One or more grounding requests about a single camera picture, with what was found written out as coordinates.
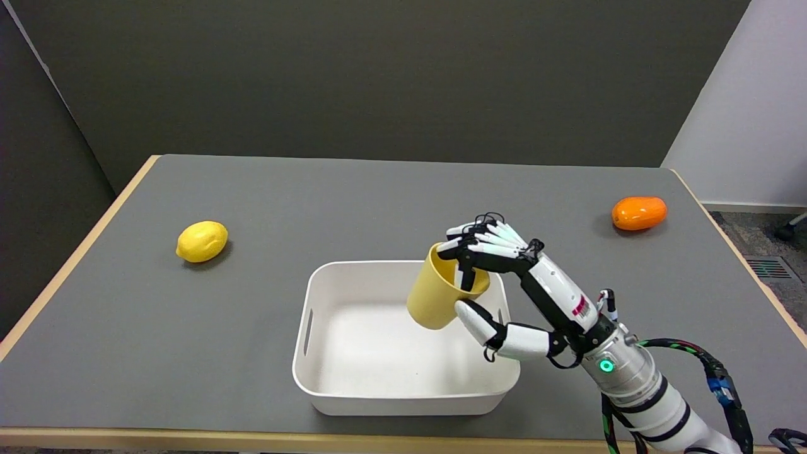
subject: red label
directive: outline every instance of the red label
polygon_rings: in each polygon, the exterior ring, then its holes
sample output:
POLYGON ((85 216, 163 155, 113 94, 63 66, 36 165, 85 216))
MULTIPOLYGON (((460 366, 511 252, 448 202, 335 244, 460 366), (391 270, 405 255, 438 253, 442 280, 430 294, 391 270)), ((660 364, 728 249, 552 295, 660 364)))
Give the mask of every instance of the red label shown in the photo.
POLYGON ((580 297, 580 302, 577 304, 577 307, 571 310, 572 315, 580 315, 586 309, 586 299, 582 296, 580 297))

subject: chair wheel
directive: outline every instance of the chair wheel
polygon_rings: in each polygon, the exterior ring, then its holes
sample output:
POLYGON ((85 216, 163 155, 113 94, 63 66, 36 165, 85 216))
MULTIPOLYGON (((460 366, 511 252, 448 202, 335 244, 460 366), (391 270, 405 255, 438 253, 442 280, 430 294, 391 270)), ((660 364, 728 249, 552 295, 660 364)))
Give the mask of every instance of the chair wheel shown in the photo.
POLYGON ((789 242, 790 240, 793 239, 793 235, 795 233, 796 228, 793 225, 785 224, 776 229, 776 231, 773 234, 783 242, 789 242))

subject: white plastic bin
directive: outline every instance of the white plastic bin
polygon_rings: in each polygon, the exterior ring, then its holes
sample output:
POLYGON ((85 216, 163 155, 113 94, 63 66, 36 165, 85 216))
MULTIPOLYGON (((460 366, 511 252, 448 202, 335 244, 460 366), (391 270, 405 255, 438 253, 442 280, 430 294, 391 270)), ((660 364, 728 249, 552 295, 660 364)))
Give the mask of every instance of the white plastic bin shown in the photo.
MULTIPOLYGON (((308 281, 292 372, 331 415, 456 415, 493 410, 518 381, 510 359, 488 363, 458 319, 417 325, 406 300, 421 261, 334 262, 308 281)), ((510 320, 501 277, 478 300, 510 320)))

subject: wooden table edge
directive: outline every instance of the wooden table edge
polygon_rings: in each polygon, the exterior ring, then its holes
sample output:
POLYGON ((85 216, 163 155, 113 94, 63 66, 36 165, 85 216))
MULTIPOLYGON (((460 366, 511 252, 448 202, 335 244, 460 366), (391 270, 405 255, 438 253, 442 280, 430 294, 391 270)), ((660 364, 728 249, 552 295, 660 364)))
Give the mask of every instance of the wooden table edge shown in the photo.
POLYGON ((135 176, 132 178, 132 181, 130 181, 123 191, 120 192, 120 195, 118 195, 115 201, 112 202, 112 205, 107 208, 107 210, 103 213, 103 216, 98 219, 98 222, 95 223, 92 230, 90 230, 87 236, 84 237, 81 244, 79 244, 76 250, 74 250, 70 257, 68 257, 65 264, 59 268, 59 271, 56 272, 53 279, 48 282, 48 285, 45 286, 40 295, 34 300, 31 307, 25 311, 23 316, 14 325, 14 328, 11 328, 11 331, 9 331, 6 337, 0 341, 0 363, 4 358, 6 358, 6 355, 8 355, 8 352, 11 351, 11 348, 14 347, 17 341, 19 341, 19 338, 23 337, 25 330, 27 330, 28 327, 34 322, 36 316, 42 312, 42 309, 44 309, 45 305, 53 297, 53 294, 56 293, 56 290, 58 290, 59 287, 65 282, 67 276, 70 275, 76 265, 78 265, 78 262, 81 261, 84 254, 87 253, 95 240, 98 239, 98 236, 107 227, 107 224, 109 224, 112 218, 115 217, 115 214, 123 205, 123 202, 129 198, 158 158, 159 156, 152 156, 146 160, 140 170, 138 170, 135 176))
POLYGON ((734 254, 737 255, 737 259, 739 259, 740 263, 742 263, 742 265, 746 268, 746 271, 748 271, 748 274, 751 275, 751 277, 754 279, 754 281, 757 283, 757 285, 762 289, 765 296, 767 296, 768 300, 771 302, 771 305, 773 305, 774 309, 776 309, 776 312, 778 312, 779 315, 784 320, 784 322, 788 324, 788 326, 790 327, 790 330, 796 335, 796 338, 798 338, 798 340, 801 342, 801 345, 803 345, 805 348, 807 348, 807 333, 805 333, 804 330, 802 330, 801 327, 798 325, 798 323, 796 323, 796 321, 793 320, 793 317, 784 308, 781 301, 779 301, 779 298, 773 293, 771 288, 768 287, 767 285, 765 285, 765 283, 763 283, 763 281, 759 279, 759 277, 756 275, 756 273, 754 273, 754 270, 752 270, 751 266, 748 265, 748 262, 746 262, 746 260, 742 256, 742 254, 740 254, 740 251, 737 249, 737 247, 734 245, 734 243, 732 243, 729 236, 725 234, 723 229, 721 229, 720 225, 717 224, 717 222, 714 220, 714 218, 712 218, 709 215, 709 212, 706 210, 706 207, 698 200, 697 197, 695 197, 695 193, 692 192, 692 189, 689 188, 689 185, 687 185, 687 182, 685 182, 684 179, 681 178, 681 175, 678 172, 676 172, 675 170, 670 169, 670 171, 673 174, 675 174, 675 176, 678 177, 678 180, 680 180, 680 182, 684 185, 684 187, 687 188, 687 191, 689 191, 689 194, 692 195, 692 198, 695 199, 695 201, 698 203, 698 206, 700 206, 700 209, 703 210, 706 217, 712 222, 712 225, 714 225, 714 228, 723 237, 723 239, 729 245, 729 247, 734 252, 734 254))
MULTIPOLYGON (((50 301, 56 290, 65 282, 84 254, 93 245, 101 232, 118 212, 126 199, 134 192, 143 177, 151 170, 160 156, 154 155, 143 164, 132 180, 121 191, 112 205, 101 216, 78 248, 53 276, 31 307, 0 342, 0 363, 11 348, 23 336, 37 315, 50 301)), ((777 312, 807 348, 807 334, 790 317, 771 289, 759 280, 740 252, 723 232, 717 222, 684 179, 673 169, 700 209, 712 222, 731 250, 737 255, 757 285, 763 290, 777 312)), ((0 446, 34 446, 38 448, 84 448, 84 449, 173 449, 193 451, 242 451, 242 452, 376 452, 378 454, 490 454, 491 451, 536 452, 556 454, 590 454, 608 452, 600 440, 553 440, 553 439, 490 439, 467 437, 418 437, 389 435, 330 435, 294 434, 233 431, 175 431, 163 429, 104 429, 104 428, 53 428, 53 427, 0 427, 0 446)), ((631 451, 633 444, 620 442, 620 447, 631 451)), ((771 446, 757 446, 757 452, 775 453, 771 446)))
MULTIPOLYGON (((603 440, 493 439, 390 435, 326 435, 158 429, 0 429, 0 445, 38 448, 160 449, 240 452, 373 452, 378 454, 607 453, 603 440)), ((633 442, 619 442, 626 452, 633 442)), ((755 451, 779 452, 772 446, 755 451)))

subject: orange mango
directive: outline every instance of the orange mango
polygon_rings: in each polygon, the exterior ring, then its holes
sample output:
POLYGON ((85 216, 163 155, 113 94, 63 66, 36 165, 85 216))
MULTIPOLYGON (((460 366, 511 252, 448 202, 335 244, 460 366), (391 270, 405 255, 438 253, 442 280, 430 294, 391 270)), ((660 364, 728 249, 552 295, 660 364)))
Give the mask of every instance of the orange mango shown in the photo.
POLYGON ((644 230, 655 227, 667 217, 667 204, 658 197, 627 197, 614 205, 613 224, 622 230, 644 230))

